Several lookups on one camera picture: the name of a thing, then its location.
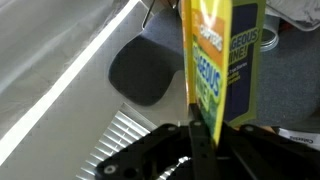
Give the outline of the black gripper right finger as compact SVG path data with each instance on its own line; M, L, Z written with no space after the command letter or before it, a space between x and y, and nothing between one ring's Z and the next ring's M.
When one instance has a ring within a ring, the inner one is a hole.
M268 180L277 175L249 140L226 124L221 130L219 162L225 180Z

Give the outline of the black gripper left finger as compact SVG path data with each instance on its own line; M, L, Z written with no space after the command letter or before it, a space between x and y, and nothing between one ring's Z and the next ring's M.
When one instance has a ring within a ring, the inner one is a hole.
M210 131L196 104L189 106L191 122L189 136L191 140L194 180L219 180L216 155Z

